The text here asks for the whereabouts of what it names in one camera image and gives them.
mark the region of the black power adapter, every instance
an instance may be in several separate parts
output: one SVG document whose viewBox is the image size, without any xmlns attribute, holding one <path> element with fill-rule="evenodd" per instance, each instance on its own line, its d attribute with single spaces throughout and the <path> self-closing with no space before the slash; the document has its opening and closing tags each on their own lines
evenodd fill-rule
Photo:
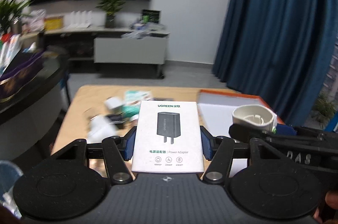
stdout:
<svg viewBox="0 0 338 224">
<path fill-rule="evenodd" d="M 180 114 L 167 112 L 158 113 L 157 134 L 164 136 L 164 142 L 167 142 L 167 137 L 170 137 L 171 144 L 174 144 L 174 138 L 181 135 Z"/>
</svg>

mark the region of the tiled floor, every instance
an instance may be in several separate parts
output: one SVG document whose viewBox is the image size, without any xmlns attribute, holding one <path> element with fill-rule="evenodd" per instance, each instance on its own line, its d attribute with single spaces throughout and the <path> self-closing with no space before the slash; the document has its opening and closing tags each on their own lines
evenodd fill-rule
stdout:
<svg viewBox="0 0 338 224">
<path fill-rule="evenodd" d="M 105 64 L 98 73 L 93 66 L 83 64 L 71 69 L 68 84 L 72 97 L 81 86 L 88 84 L 226 88 L 226 84 L 211 73 L 211 67 L 170 63 L 164 66 L 165 78 L 157 79 L 153 65 Z"/>
</svg>

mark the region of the blue curtain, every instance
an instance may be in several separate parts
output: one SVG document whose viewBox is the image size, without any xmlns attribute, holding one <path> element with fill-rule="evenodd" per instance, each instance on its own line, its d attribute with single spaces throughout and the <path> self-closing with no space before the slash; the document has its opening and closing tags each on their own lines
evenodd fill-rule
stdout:
<svg viewBox="0 0 338 224">
<path fill-rule="evenodd" d="M 338 0 L 230 0 L 213 73 L 301 125 L 334 48 Z"/>
</svg>

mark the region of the ugreen power adapter box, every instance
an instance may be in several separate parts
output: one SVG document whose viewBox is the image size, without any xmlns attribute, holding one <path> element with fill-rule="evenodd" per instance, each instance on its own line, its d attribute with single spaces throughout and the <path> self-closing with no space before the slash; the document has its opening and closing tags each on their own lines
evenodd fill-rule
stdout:
<svg viewBox="0 0 338 224">
<path fill-rule="evenodd" d="M 204 172 L 195 102 L 141 102 L 131 170 L 136 173 Z"/>
</svg>

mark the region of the light wood tabletop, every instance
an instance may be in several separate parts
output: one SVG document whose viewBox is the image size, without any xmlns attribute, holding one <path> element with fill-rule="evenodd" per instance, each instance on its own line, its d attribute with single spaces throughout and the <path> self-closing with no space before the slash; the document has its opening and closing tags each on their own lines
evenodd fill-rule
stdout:
<svg viewBox="0 0 338 224">
<path fill-rule="evenodd" d="M 175 101 L 197 101 L 201 88 L 181 88 L 181 87 L 157 87 L 157 86 L 102 86 L 86 85 L 82 86 L 76 93 L 72 104 L 70 105 L 65 119 L 56 138 L 53 151 L 60 150 L 67 144 L 78 138 L 86 138 L 89 131 L 89 120 L 84 114 L 90 108 L 97 113 L 108 114 L 104 101 L 113 96 L 124 98 L 126 91 L 151 91 L 156 98 L 172 98 Z M 228 89 L 204 89 L 221 91 L 225 93 L 234 93 Z M 128 124 L 125 129 L 118 130 L 119 136 L 124 136 L 131 126 Z"/>
</svg>

